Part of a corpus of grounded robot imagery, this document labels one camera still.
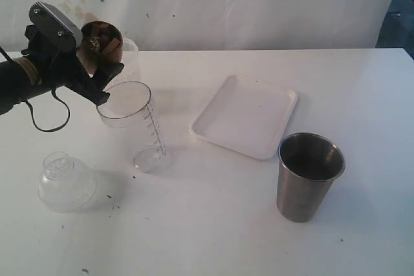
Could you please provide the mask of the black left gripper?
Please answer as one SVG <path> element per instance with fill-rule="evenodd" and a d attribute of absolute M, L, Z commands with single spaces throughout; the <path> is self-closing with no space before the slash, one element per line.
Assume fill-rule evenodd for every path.
<path fill-rule="evenodd" d="M 28 62 L 28 73 L 34 77 L 30 85 L 22 88 L 24 95 L 40 95 L 66 86 L 96 106 L 108 100 L 109 93 L 104 89 L 124 69 L 123 63 L 100 63 L 90 76 L 77 58 L 76 50 L 58 50 L 33 24 L 26 27 L 25 37 L 28 46 L 22 55 Z"/>

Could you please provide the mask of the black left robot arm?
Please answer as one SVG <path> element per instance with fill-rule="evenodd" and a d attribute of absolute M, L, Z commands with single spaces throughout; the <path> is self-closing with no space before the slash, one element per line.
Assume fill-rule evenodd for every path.
<path fill-rule="evenodd" d="M 59 87 L 95 105 L 105 103 L 106 86 L 121 73 L 123 37 L 113 25 L 93 21 L 81 28 L 82 43 L 61 51 L 34 25 L 26 27 L 28 47 L 18 58 L 1 62 L 1 113 Z"/>

